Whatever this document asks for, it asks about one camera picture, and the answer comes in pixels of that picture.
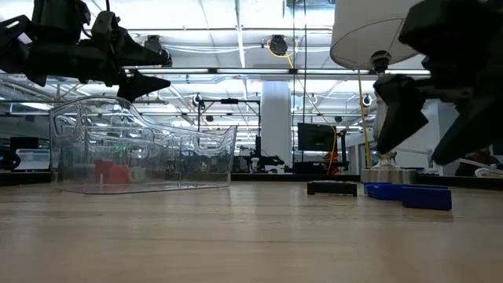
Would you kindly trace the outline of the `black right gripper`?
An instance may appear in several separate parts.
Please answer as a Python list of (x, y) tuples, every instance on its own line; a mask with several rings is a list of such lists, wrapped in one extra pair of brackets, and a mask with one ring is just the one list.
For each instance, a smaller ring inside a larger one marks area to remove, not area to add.
[[(459, 115), (438, 143), (433, 160), (449, 164), (503, 138), (503, 0), (421, 0), (409, 9), (400, 43), (424, 55), (434, 90), (470, 91)], [(387, 110), (376, 149), (390, 152), (428, 123), (425, 96), (409, 76), (374, 83)]]

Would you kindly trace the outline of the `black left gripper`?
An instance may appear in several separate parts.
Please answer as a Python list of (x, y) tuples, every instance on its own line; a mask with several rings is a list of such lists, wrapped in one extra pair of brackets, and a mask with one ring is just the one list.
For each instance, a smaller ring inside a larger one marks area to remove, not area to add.
[(74, 44), (37, 40), (31, 17), (19, 15), (0, 22), (0, 70), (23, 74), (40, 86), (46, 85), (50, 75), (74, 78), (82, 84), (119, 85), (117, 97), (129, 102), (171, 85), (169, 80), (138, 70), (126, 75), (124, 65), (163, 67), (166, 60), (142, 45), (148, 35), (138, 43), (110, 11), (99, 13), (89, 37), (80, 37)]

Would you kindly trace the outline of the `blue rectangular case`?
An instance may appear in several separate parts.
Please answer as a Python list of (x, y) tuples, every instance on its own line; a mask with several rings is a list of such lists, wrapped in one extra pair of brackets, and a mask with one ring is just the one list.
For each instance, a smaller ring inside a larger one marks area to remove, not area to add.
[(413, 184), (365, 182), (364, 194), (377, 200), (401, 200), (402, 192), (410, 188), (413, 188)]
[(447, 187), (409, 186), (401, 193), (402, 206), (405, 208), (451, 211), (452, 195)]

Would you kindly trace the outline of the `clear plastic bin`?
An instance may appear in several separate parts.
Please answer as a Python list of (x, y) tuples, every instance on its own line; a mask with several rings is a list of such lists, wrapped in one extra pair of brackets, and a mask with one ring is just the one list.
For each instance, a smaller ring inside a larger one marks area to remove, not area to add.
[[(227, 186), (226, 150), (194, 130), (145, 119), (127, 100), (85, 97), (53, 108), (50, 122), (50, 169), (55, 189), (81, 194), (147, 193)], [(96, 159), (143, 167), (141, 183), (99, 184)]]

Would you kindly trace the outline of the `black rectangular case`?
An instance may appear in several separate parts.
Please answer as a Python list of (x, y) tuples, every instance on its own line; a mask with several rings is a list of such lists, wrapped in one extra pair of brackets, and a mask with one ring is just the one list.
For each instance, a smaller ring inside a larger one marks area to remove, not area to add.
[(358, 186), (350, 182), (327, 180), (308, 182), (307, 194), (315, 195), (316, 193), (341, 194), (356, 197), (358, 195)]

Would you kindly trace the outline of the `seated person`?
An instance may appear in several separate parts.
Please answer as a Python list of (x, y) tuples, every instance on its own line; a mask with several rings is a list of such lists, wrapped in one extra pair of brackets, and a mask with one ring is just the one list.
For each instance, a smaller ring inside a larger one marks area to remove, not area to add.
[[(499, 160), (490, 154), (490, 150), (487, 147), (468, 154), (464, 159), (489, 166), (499, 163)], [(476, 165), (460, 162), (455, 175), (461, 177), (475, 177), (475, 171), (477, 169), (479, 169), (479, 167)]]

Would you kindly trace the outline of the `white shade table lamp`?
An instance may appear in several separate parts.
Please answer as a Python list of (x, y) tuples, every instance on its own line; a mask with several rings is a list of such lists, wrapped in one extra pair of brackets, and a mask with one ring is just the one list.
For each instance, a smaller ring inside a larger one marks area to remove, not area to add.
[[(409, 9), (421, 0), (335, 0), (331, 59), (344, 68), (372, 69), (380, 79), (389, 64), (405, 61), (418, 54), (399, 42), (398, 37)], [(384, 125), (387, 106), (376, 95), (373, 139), (377, 142)], [(411, 183), (417, 176), (412, 169), (396, 164), (397, 152), (378, 153), (377, 164), (362, 169), (363, 182)]]

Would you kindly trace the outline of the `black monitor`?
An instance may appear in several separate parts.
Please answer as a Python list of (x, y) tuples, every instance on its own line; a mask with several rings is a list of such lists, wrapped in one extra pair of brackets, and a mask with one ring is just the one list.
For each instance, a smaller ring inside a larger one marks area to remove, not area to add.
[(329, 125), (298, 123), (298, 149), (331, 152), (337, 150), (335, 130)]

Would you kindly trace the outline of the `white storage tub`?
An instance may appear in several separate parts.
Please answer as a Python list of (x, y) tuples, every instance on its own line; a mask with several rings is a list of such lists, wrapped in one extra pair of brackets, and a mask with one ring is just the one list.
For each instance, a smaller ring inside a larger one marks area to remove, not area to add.
[(20, 157), (18, 171), (47, 170), (50, 168), (50, 151), (48, 149), (18, 149)]

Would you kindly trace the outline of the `white pillar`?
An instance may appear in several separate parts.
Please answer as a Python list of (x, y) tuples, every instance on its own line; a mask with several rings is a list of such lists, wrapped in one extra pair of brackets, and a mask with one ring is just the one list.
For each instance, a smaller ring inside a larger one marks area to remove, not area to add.
[(267, 156), (292, 165), (291, 91), (286, 81), (264, 81), (261, 94), (261, 146)]

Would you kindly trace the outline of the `black background rig frame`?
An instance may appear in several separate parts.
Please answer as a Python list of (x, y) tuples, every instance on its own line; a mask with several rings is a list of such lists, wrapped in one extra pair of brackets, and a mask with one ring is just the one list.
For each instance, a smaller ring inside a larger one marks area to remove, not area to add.
[(219, 157), (219, 164), (223, 164), (223, 158), (226, 158), (226, 170), (225, 173), (228, 175), (232, 174), (233, 171), (233, 158), (234, 151), (237, 142), (237, 131), (238, 126), (229, 126), (224, 130), (217, 130), (211, 132), (200, 132), (200, 120), (203, 115), (202, 105), (205, 106), (205, 110), (208, 110), (214, 103), (218, 103), (221, 105), (239, 105), (240, 103), (249, 105), (250, 103), (256, 103), (259, 107), (259, 110), (255, 113), (256, 116), (260, 117), (261, 115), (261, 103), (259, 101), (251, 101), (251, 100), (239, 100), (236, 98), (222, 98), (222, 99), (203, 99), (200, 96), (196, 96), (195, 104), (197, 106), (197, 145), (200, 145), (201, 138), (210, 138), (212, 141), (218, 142), (217, 150), (225, 149), (226, 152), (222, 153), (222, 156)]

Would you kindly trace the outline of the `black table frame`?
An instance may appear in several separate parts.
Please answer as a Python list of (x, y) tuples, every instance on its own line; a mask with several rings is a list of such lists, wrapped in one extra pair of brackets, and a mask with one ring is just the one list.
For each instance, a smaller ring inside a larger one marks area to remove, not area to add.
[[(358, 175), (274, 175), (274, 174), (241, 174), (232, 173), (231, 180), (235, 182), (310, 182), (317, 180), (333, 180), (341, 182), (359, 182)], [(0, 186), (18, 186), (49, 183), (49, 172), (0, 172)], [(503, 178), (477, 178), (419, 174), (413, 183), (432, 186), (449, 186), (466, 189), (486, 189), (503, 192)]]

